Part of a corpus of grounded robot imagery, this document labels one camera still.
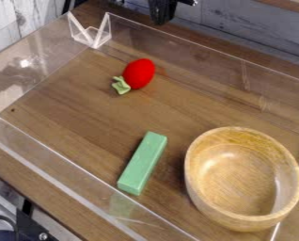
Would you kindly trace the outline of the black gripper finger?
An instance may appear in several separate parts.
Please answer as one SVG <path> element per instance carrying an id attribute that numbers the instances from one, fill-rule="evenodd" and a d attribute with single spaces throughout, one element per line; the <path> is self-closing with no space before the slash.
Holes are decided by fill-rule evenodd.
<path id="1" fill-rule="evenodd" d="M 156 25 L 173 19 L 177 0 L 148 0 L 149 16 Z"/>

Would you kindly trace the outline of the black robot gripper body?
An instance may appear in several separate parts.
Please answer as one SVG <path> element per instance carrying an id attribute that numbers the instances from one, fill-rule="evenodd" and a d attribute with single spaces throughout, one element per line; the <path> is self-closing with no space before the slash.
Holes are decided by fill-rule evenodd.
<path id="1" fill-rule="evenodd" d="M 198 0 L 177 0 L 180 3 L 187 4 L 188 6 L 196 6 Z"/>

